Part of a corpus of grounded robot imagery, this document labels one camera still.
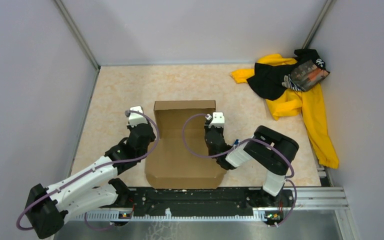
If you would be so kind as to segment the brown cardboard box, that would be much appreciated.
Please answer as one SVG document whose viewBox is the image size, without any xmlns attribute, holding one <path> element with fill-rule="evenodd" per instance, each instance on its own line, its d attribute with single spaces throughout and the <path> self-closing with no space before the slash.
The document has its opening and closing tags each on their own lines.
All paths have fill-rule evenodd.
<svg viewBox="0 0 384 240">
<path fill-rule="evenodd" d="M 216 189 L 226 170 L 207 158 L 205 118 L 215 100 L 156 101 L 153 111 L 159 129 L 156 148 L 145 160 L 145 177 L 155 189 Z"/>
</svg>

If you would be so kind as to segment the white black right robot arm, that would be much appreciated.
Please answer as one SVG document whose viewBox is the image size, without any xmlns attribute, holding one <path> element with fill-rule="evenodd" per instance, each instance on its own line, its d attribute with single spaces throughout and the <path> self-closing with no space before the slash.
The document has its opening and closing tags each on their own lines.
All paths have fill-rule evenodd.
<svg viewBox="0 0 384 240">
<path fill-rule="evenodd" d="M 267 170 L 262 185 L 261 199 L 267 206 L 275 206 L 281 200 L 291 163 L 299 150 L 292 138 L 260 125 L 251 138 L 235 145 L 224 139 L 224 128 L 205 125 L 204 140 L 208 154 L 225 170 L 234 170 L 249 161 L 256 161 Z"/>
</svg>

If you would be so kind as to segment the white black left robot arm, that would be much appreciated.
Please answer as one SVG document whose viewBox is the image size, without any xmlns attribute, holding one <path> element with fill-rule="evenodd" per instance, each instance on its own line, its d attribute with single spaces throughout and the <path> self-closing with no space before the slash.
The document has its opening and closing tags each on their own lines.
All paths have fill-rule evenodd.
<svg viewBox="0 0 384 240">
<path fill-rule="evenodd" d="M 57 233 L 69 220 L 99 207 L 129 203 L 130 190 L 119 175 L 149 154 L 148 146 L 159 131 L 152 121 L 128 125 L 130 133 L 94 163 L 78 173 L 51 184 L 33 186 L 22 216 L 39 239 Z"/>
</svg>

